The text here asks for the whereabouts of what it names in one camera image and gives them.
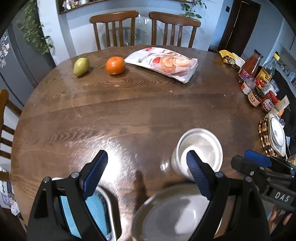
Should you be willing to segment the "person right hand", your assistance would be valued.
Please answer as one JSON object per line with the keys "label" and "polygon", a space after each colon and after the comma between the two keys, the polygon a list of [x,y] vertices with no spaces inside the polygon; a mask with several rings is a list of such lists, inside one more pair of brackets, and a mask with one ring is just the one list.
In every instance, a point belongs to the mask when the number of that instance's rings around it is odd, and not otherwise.
{"label": "person right hand", "polygon": [[281,210],[278,206],[273,206],[272,212],[270,213],[268,218],[268,226],[270,232],[272,232],[275,229],[275,226],[279,223],[286,225],[294,214],[293,212],[289,211],[286,211],[285,213],[282,212],[283,210]]}

